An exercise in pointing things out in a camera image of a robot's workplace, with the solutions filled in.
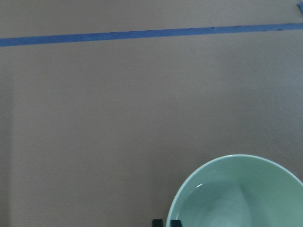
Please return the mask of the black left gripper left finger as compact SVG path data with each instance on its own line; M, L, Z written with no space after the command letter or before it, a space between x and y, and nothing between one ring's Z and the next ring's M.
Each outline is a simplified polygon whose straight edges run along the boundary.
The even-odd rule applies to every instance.
M162 227L162 219L153 219L152 227Z

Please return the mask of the black right-side left gripper right finger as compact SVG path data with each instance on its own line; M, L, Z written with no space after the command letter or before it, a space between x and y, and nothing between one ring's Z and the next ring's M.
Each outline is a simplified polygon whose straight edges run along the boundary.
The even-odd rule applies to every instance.
M182 227L182 222L178 219L170 220L170 227Z

